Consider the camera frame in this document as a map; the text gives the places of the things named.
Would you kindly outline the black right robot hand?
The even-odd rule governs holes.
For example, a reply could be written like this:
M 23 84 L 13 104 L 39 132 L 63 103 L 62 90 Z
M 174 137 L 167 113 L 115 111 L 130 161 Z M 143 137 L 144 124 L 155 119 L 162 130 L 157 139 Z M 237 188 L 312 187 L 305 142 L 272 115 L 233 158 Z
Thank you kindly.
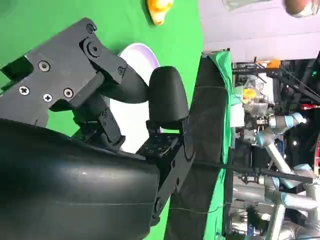
M 2 68 L 0 237 L 141 240 L 195 160 L 177 69 L 149 83 L 83 18 Z

